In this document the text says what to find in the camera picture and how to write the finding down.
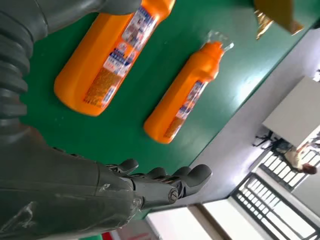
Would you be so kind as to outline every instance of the green table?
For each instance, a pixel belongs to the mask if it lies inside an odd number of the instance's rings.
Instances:
[[[51,146],[102,163],[139,161],[139,172],[188,166],[225,126],[308,28],[320,16],[320,1],[296,1],[296,18],[306,30],[290,36],[277,25],[256,41],[257,24],[251,0],[178,0],[145,47],[113,101],[99,117],[72,111],[54,94],[55,77],[95,19],[86,16],[38,42],[23,97],[23,121],[40,130]],[[210,30],[229,35],[216,81],[208,85],[179,134],[169,145],[149,138],[143,122]]]

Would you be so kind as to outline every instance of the orange plastic bottle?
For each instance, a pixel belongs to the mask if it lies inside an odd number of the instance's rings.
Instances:
[[[220,41],[209,42],[192,54],[144,123],[144,130],[158,143],[171,143],[204,89],[217,77],[223,53],[232,46],[223,49]]]
[[[146,41],[175,0],[143,0],[136,13],[100,14],[57,77],[54,93],[82,114],[98,116],[119,89]]]

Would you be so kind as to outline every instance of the window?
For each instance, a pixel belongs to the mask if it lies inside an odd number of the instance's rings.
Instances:
[[[303,164],[309,163],[316,167],[320,165],[320,155],[312,150],[306,150],[303,153],[302,160]],[[268,152],[259,167],[289,192],[308,176],[304,173],[291,171],[285,162],[273,155],[272,151]]]
[[[249,175],[232,197],[275,240],[317,240],[320,237],[320,229],[316,225],[254,173]]]

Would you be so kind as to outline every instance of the bottle label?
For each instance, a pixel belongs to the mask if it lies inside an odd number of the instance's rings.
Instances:
[[[84,101],[99,108],[108,105],[153,32],[157,20],[140,6],[115,42]]]
[[[208,82],[197,81],[193,85],[179,111],[175,115],[174,119],[171,123],[168,129],[165,133],[165,138],[174,138],[183,124],[187,119],[189,114],[195,107],[195,103],[199,99],[202,93],[207,86]]]

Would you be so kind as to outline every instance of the metal bolt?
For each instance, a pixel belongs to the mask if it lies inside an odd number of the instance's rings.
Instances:
[[[177,190],[177,188],[173,188],[169,192],[169,202],[171,204],[174,204],[175,202],[177,202],[177,200],[178,200],[178,190]]]

